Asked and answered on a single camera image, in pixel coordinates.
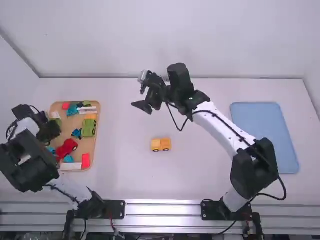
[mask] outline metal frame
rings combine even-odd
[[[125,233],[190,233],[216,234],[227,228],[230,221],[203,221],[200,200],[125,200],[125,218],[114,220]],[[0,202],[0,231],[63,230],[67,202]],[[253,204],[261,214],[265,234],[320,235],[320,205]],[[74,231],[84,230],[84,221],[75,219]],[[112,232],[108,219],[90,219],[88,232]],[[241,234],[237,222],[227,234]]]

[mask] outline green toy truck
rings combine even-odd
[[[85,119],[82,123],[81,136],[83,138],[93,137],[96,134],[97,121],[95,119]]]

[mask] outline blue toy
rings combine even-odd
[[[64,163],[74,163],[75,160],[71,155],[67,155],[67,156],[64,157],[63,162]]]
[[[81,140],[82,139],[82,137],[81,137],[81,128],[80,129],[76,128],[75,130],[73,130],[73,132],[71,133],[71,136],[72,137],[76,137],[76,138]]]
[[[47,146],[46,149],[48,149],[53,155],[56,154],[56,150],[52,146]]]
[[[71,103],[68,110],[66,111],[66,115],[69,117],[78,114],[79,112],[77,108],[77,104]]]

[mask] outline white wall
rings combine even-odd
[[[318,0],[1,0],[0,28],[42,76],[304,77],[320,113]]]
[[[0,36],[0,143],[5,142],[7,127],[16,119],[11,109],[19,104],[36,104],[32,97],[38,81],[38,76]]]

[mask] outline wooden tray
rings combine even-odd
[[[58,112],[61,117],[61,120],[62,120],[62,126],[61,126],[62,133],[59,137],[57,137],[56,139],[54,139],[51,142],[50,146],[52,146],[56,149],[57,147],[62,146],[66,139],[71,138],[78,143],[78,149],[71,153],[71,156],[73,157],[75,163],[82,162],[82,154],[86,154],[86,153],[90,154],[90,167],[85,168],[85,169],[81,169],[81,170],[65,170],[65,171],[86,171],[91,168],[93,161],[94,161],[96,138],[97,138],[97,134],[99,131],[98,130],[99,115],[100,115],[100,110],[101,110],[100,103],[97,101],[90,101],[91,105],[93,107],[96,107],[96,110],[98,112],[96,114],[97,125],[96,125],[95,135],[93,137],[83,137],[81,140],[79,140],[78,138],[71,136],[71,133],[75,129],[82,128],[83,121],[85,119],[86,114],[84,114],[84,115],[76,114],[73,116],[67,116],[66,110],[62,109],[63,103],[75,103],[76,104],[79,102],[81,102],[81,100],[80,101],[66,101],[66,102],[57,101],[51,105],[50,111],[49,111],[49,118],[53,117],[52,116],[53,112]]]

